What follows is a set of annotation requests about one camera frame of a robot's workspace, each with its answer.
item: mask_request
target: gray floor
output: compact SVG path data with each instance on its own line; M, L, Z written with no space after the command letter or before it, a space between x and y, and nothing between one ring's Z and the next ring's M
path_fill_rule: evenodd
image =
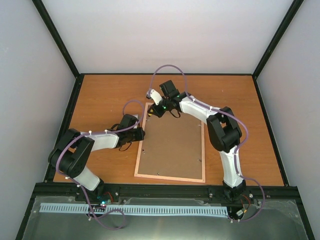
M24 240L306 240L308 239L292 201L269 201L259 216L243 223L228 219L198 216L127 216L126 227L107 230L85 214L38 213L41 202L66 202L38 199L24 234ZM129 204L199 205L198 201L135 199ZM108 226L117 226L122 216L110 215L102 220Z

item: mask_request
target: square board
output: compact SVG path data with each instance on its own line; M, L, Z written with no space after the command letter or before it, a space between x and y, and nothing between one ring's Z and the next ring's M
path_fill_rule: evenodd
M145 137L139 143L134 176L205 183L204 123L185 113L180 118L169 112L161 118L148 116L150 105L145 105Z

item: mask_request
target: white wall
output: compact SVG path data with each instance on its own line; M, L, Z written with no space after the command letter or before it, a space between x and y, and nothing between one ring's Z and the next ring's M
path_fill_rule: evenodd
M251 74L292 0L43 2L81 73Z
M257 82L291 185L320 239L320 1L304 1Z
M31 0L0 7L0 239L42 182L75 78Z

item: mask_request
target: white ruler-like strip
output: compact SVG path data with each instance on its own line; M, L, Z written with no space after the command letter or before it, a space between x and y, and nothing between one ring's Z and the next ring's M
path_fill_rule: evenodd
M225 206L156 206L156 205L107 205L106 209L95 209L96 214L103 214L111 210L119 209L125 215L135 216L228 216ZM88 204L76 203L41 203L40 213L64 213L64 214L87 214Z

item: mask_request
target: brown tabletop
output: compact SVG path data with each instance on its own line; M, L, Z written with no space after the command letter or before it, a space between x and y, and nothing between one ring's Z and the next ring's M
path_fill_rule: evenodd
M103 131L122 118L123 105L129 100L146 103L151 75L85 75L75 105L70 128L81 132ZM249 130L249 139L239 150L242 174L257 179L263 186L283 186L280 170L268 134L265 119L251 76L230 75L190 75L188 92L198 100L214 107L228 106L234 115L244 122ZM184 91L180 75L157 75L152 87L160 91L159 84L172 80L175 86ZM125 109L128 114L139 114L142 110L137 103ZM127 151L102 149L91 153L87 166L105 183L116 184L206 184L222 185L224 171L218 151L216 151L205 127L205 179L206 183L191 183L173 180L160 180L134 177L138 142ZM55 182L65 182L56 174Z

